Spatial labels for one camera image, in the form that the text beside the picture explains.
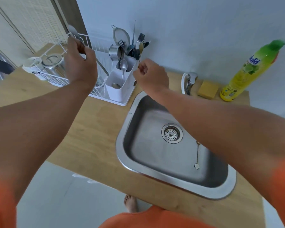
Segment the metal pot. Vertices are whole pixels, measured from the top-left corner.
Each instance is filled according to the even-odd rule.
[[[65,77],[64,57],[59,53],[52,53],[42,57],[42,65],[50,74]]]
[[[111,45],[109,48],[109,55],[112,61],[122,60],[125,56],[125,51],[121,46]]]

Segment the bare foot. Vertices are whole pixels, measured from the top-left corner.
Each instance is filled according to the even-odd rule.
[[[137,213],[137,202],[136,198],[131,195],[126,195],[124,200],[125,207],[129,213]]]

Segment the countertop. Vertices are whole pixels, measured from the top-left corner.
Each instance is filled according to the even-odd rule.
[[[50,46],[51,44],[47,44],[36,56],[40,56]],[[60,49],[55,47],[53,52],[61,52]],[[182,75],[168,72],[168,76],[169,87],[181,92]],[[201,83],[201,80],[197,80],[194,84],[191,90],[193,96],[196,96]],[[57,87],[17,68],[0,82],[0,106],[41,96],[55,89]],[[137,85],[126,106],[87,97],[67,136],[48,161],[153,205],[195,217],[217,228],[265,227],[262,197],[238,173],[235,189],[228,197],[209,200],[132,172],[119,162],[115,153],[115,140],[135,96],[141,91],[141,87]],[[218,94],[215,100],[221,101]],[[249,105],[249,93],[243,92],[233,104]]]

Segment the sink rim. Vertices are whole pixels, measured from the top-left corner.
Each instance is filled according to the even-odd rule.
[[[125,134],[128,130],[128,127],[130,125],[130,122],[134,116],[134,112],[136,111],[139,102],[145,96],[147,96],[147,94],[144,91],[140,92],[136,96],[125,118],[122,128],[117,136],[115,144],[116,154],[122,165],[131,171],[150,176],[157,180],[188,190],[194,194],[198,194],[200,196],[209,199],[221,199],[228,196],[236,185],[236,170],[233,167],[231,167],[231,165],[228,165],[228,175],[225,182],[218,187],[209,188],[164,174],[162,172],[144,166],[140,163],[137,163],[136,161],[133,161],[131,158],[128,157],[123,147],[123,141],[125,138]]]

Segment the hand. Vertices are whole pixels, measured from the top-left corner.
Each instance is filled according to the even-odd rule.
[[[159,92],[169,89],[169,77],[165,68],[150,59],[142,61],[133,76],[142,89],[154,100]]]
[[[86,55],[86,60],[79,53]],[[66,77],[70,83],[81,81],[87,84],[90,92],[97,81],[97,64],[95,51],[75,38],[68,38],[65,56]]]

